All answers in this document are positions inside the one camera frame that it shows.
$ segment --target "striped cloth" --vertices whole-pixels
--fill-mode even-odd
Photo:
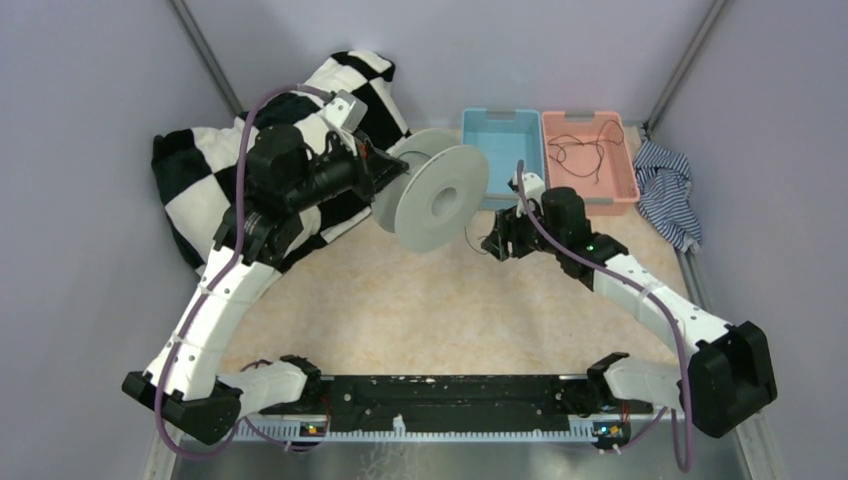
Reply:
[[[697,252],[702,240],[701,224],[689,206],[692,175],[686,155],[645,141],[633,167],[642,194],[639,213],[674,248]]]

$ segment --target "metal pole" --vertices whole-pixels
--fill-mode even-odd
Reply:
[[[221,68],[221,64],[218,63],[218,59],[215,58],[215,54],[212,53],[212,48],[209,47],[209,43],[206,41],[206,38],[204,38],[203,32],[200,31],[200,27],[197,25],[197,21],[191,14],[191,10],[189,10],[185,0],[167,1],[171,5],[171,8],[174,9],[174,13],[180,20],[183,30],[185,30],[189,41],[200,56],[203,66],[206,67],[206,72],[209,73],[209,77],[215,84],[215,88],[218,90],[218,93],[221,95],[224,103],[227,104],[227,108],[230,110],[230,113],[234,117],[240,114],[244,111],[244,107],[242,107],[235,90],[233,90],[233,86],[230,84],[229,80],[227,80],[227,76],[224,75],[224,70]]]
[[[710,34],[712,34],[715,26],[718,24],[718,20],[727,10],[727,7],[729,7],[732,3],[733,2],[731,0],[713,0],[712,5],[710,5],[709,10],[707,10],[707,14],[701,21],[701,25],[698,26],[695,36],[692,37],[692,41],[689,42],[689,46],[683,53],[683,57],[680,58],[680,62],[677,64],[677,67],[675,67],[674,73],[672,73],[671,78],[668,80],[668,83],[666,83],[665,88],[663,88],[659,99],[657,99],[657,103],[654,105],[653,110],[651,110],[651,116],[648,117],[648,121],[645,124],[649,138],[653,137],[654,130],[662,121],[668,105],[671,103],[671,100],[677,93],[681,82],[684,78],[686,78],[686,74],[689,73],[689,70],[701,53],[704,44]]]

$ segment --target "plastic bin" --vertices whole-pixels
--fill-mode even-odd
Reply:
[[[548,187],[571,187],[587,215],[623,215],[639,201],[633,162],[615,112],[544,112]]]
[[[489,186],[483,210],[514,207],[518,196],[507,182],[519,160],[544,180],[542,125],[536,110],[467,108],[462,113],[462,143],[479,148],[489,161]]]

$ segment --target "spool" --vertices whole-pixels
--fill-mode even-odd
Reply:
[[[409,137],[393,156],[409,171],[375,197],[377,223],[413,252],[430,252],[462,234],[483,203],[489,163],[476,147],[441,129]]]

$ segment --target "checkered blanket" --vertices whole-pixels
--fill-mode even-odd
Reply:
[[[410,135],[391,97],[395,65],[373,52],[333,54],[307,85],[325,91],[347,90],[368,105],[359,128],[382,150],[391,150]],[[321,101],[301,92],[277,96],[259,111],[248,149],[264,128],[291,124],[300,129],[316,153],[325,148],[328,128],[318,117]],[[180,254],[198,274],[205,267],[213,236],[224,212],[235,201],[236,161],[246,113],[232,128],[190,128],[157,136],[151,162],[159,197]],[[303,231],[282,264],[284,272],[299,259],[322,248],[366,218],[368,204],[347,192],[301,213]]]

